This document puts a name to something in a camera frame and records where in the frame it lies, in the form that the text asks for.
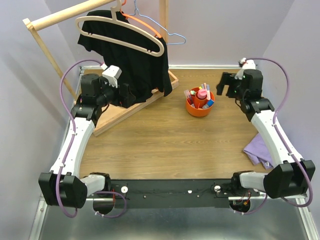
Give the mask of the blue capped white marker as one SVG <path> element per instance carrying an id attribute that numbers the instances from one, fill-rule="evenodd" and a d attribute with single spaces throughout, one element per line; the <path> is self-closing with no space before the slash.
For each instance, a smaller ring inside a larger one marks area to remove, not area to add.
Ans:
<path id="1" fill-rule="evenodd" d="M 210 85 L 207 83 L 204 83 L 204 88 L 206 89 L 207 92 L 210 92 Z"/>

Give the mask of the pink lidded pen tube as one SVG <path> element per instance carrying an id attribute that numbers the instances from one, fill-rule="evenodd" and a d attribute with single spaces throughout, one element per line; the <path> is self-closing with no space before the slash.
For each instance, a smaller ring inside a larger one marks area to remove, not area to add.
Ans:
<path id="1" fill-rule="evenodd" d="M 196 93 L 196 97 L 199 100 L 205 100 L 207 99 L 207 91 L 205 89 L 199 89 Z"/>

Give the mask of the orange round pen organizer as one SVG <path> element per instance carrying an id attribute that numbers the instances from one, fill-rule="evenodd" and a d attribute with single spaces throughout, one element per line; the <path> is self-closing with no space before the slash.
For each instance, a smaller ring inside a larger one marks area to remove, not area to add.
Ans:
<path id="1" fill-rule="evenodd" d="M 210 99 L 204 99 L 204 100 L 200 100 L 197 98 L 197 92 L 198 92 L 199 88 L 198 87 L 194 87 L 194 88 L 191 88 L 189 91 L 195 91 L 195 95 L 191 95 L 192 97 L 192 102 L 193 102 L 193 105 L 190 105 L 188 103 L 188 100 L 186 99 L 185 100 L 185 108 L 187 110 L 187 112 L 194 116 L 194 117 L 205 117 L 207 116 L 211 109 L 213 108 L 214 104 L 212 106 L 210 106 L 208 109 L 202 109 L 202 107 L 204 105 L 207 104 L 207 102 L 209 100 L 214 100 L 214 103 L 215 103 L 215 96 L 214 94 L 210 91 Z"/>

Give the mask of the blue glue stick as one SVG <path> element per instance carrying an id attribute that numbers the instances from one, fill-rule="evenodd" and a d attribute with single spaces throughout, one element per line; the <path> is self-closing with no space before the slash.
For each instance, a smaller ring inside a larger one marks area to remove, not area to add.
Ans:
<path id="1" fill-rule="evenodd" d="M 208 106 L 208 107 L 211 107 L 213 104 L 214 104 L 214 100 L 212 100 L 212 99 L 210 99 L 207 103 L 206 103 L 206 105 Z"/>

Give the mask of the red clear pen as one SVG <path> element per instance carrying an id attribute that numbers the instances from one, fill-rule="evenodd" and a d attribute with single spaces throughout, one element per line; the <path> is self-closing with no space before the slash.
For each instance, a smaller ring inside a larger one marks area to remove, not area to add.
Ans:
<path id="1" fill-rule="evenodd" d="M 188 103 L 192 106 L 193 105 L 193 101 L 191 98 L 187 98 Z"/>

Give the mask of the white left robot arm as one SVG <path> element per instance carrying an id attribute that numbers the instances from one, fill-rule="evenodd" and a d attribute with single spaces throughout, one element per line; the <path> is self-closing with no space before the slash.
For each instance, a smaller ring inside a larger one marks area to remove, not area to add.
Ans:
<path id="1" fill-rule="evenodd" d="M 91 173 L 79 178 L 84 150 L 103 111 L 112 102 L 130 107 L 136 100 L 127 83 L 119 83 L 122 71 L 115 66 L 101 75 L 84 74 L 81 94 L 72 107 L 70 125 L 57 160 L 48 173 L 41 173 L 38 183 L 49 206 L 80 209 L 88 196 L 110 194 L 111 180 L 107 173 Z"/>

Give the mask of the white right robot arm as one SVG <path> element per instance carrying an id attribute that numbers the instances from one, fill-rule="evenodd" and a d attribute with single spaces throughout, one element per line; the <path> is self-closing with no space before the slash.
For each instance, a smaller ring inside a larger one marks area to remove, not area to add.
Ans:
<path id="1" fill-rule="evenodd" d="M 216 93 L 240 103 L 241 111 L 261 135 L 272 159 L 269 173 L 240 171 L 233 174 L 230 191 L 241 196 L 248 189 L 265 192 L 270 198 L 284 198 L 310 192 L 309 184 L 316 167 L 305 160 L 284 133 L 270 100 L 262 97 L 262 72 L 257 69 L 241 70 L 242 78 L 223 72 Z"/>

